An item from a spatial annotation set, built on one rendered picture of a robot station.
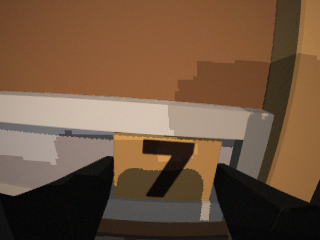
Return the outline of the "tan square tile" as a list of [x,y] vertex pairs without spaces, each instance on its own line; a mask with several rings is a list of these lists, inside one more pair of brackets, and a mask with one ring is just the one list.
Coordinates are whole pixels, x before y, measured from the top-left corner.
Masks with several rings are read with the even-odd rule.
[[209,200],[223,140],[115,132],[113,197]]

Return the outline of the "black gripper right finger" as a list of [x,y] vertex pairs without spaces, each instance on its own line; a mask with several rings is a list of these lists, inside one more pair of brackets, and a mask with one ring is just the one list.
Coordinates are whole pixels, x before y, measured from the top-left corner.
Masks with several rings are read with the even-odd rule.
[[320,207],[217,164],[213,185],[232,240],[320,240]]

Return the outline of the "brown board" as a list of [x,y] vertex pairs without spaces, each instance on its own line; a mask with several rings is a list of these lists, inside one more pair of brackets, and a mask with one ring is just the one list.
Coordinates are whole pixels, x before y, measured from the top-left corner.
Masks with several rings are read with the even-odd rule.
[[[320,0],[0,0],[0,193],[113,156],[115,132],[224,139],[217,164],[311,201]],[[95,240],[232,240],[204,201],[109,193]]]

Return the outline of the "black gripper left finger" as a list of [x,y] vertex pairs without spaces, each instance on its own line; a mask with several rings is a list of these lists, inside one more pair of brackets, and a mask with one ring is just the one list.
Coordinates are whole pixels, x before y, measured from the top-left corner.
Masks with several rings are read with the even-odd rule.
[[0,193],[0,240],[95,240],[112,189],[113,156],[19,196]]

